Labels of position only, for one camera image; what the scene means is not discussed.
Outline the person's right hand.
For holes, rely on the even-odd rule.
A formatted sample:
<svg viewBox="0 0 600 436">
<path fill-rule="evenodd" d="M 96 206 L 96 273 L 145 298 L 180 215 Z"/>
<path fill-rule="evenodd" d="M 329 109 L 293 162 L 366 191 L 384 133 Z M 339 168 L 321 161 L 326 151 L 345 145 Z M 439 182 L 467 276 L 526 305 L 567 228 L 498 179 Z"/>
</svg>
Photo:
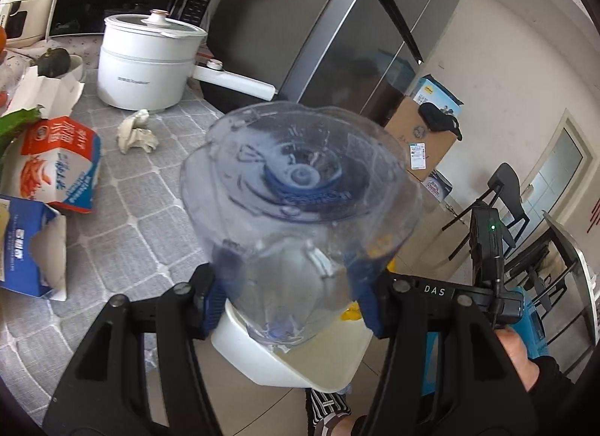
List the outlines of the person's right hand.
<svg viewBox="0 0 600 436">
<path fill-rule="evenodd" d="M 529 359 L 525 343 L 510 327 L 499 328 L 494 332 L 513 363 L 524 388 L 530 391 L 539 378 L 540 368 Z"/>
</svg>

